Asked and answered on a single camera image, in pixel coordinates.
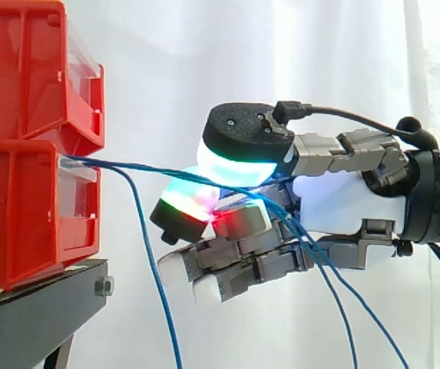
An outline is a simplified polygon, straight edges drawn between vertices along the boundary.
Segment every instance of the green light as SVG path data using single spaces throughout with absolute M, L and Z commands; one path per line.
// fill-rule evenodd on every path
M 211 181 L 235 187 L 258 186 L 276 169 L 276 163 L 247 163 L 222 158 L 207 148 L 203 140 L 197 149 L 197 163 Z
M 199 167 L 184 171 L 205 176 Z M 161 199 L 199 221 L 208 222 L 212 219 L 213 210 L 220 199 L 220 189 L 175 178 L 165 189 Z

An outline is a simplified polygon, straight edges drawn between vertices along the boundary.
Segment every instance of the black shelf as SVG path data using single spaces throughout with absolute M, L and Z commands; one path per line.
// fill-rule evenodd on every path
M 73 333 L 105 306 L 95 283 L 108 275 L 106 260 L 0 294 L 0 369 L 29 369 L 71 342 Z

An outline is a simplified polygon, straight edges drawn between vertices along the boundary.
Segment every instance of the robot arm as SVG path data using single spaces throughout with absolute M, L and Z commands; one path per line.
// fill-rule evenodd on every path
M 337 138 L 295 135 L 286 123 L 303 118 L 309 107 L 289 101 L 275 108 L 214 108 L 198 151 L 200 173 L 224 185 L 256 186 L 277 178 L 256 191 L 308 231 L 327 234 L 318 243 L 338 268 L 362 270 L 375 256 L 409 256 L 411 242 L 440 242 L 440 151 L 432 136 L 413 118 L 402 120 L 395 132 L 419 137 L 404 135 L 404 141 L 420 146 L 417 151 L 404 152 L 391 133 L 367 128 Z M 211 161 L 211 152 L 220 159 Z M 193 282 L 199 302 L 223 302 L 251 285 L 314 265 L 261 201 L 230 199 L 213 211 L 209 205 L 209 221 L 197 222 L 180 209 L 165 212 L 159 205 L 151 217 L 164 229 L 165 240 L 192 242 L 159 266 L 166 281 Z M 216 237 L 204 240 L 200 236 L 209 222 Z

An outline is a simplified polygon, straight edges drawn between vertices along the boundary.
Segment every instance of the white curtain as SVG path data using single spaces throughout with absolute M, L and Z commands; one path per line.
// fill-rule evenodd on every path
M 106 68 L 106 148 L 96 157 L 185 168 L 208 111 L 225 101 L 292 99 L 395 125 L 416 115 L 440 140 L 440 2 L 428 0 L 66 0 Z M 307 118 L 298 132 L 356 128 Z M 149 214 L 168 178 L 134 173 Z M 107 307 L 77 334 L 70 368 L 173 368 L 164 314 L 126 183 L 104 173 L 99 256 L 116 280 Z M 157 257 L 170 252 L 150 225 Z M 424 246 L 344 273 L 411 368 L 440 368 L 440 266 Z M 358 302 L 338 288 L 361 368 L 399 361 Z M 190 285 L 167 289 L 184 367 L 352 367 L 337 307 L 317 270 L 251 288 L 213 308 Z

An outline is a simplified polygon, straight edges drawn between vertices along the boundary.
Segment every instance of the white fingertip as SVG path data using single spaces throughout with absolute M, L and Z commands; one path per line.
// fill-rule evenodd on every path
M 211 306 L 221 304 L 221 293 L 218 287 L 218 280 L 213 274 L 205 275 L 193 284 L 196 304 L 200 306 Z
M 162 257 L 158 261 L 158 271 L 160 272 L 161 281 L 165 285 L 189 281 L 184 259 L 182 255 L 177 252 Z

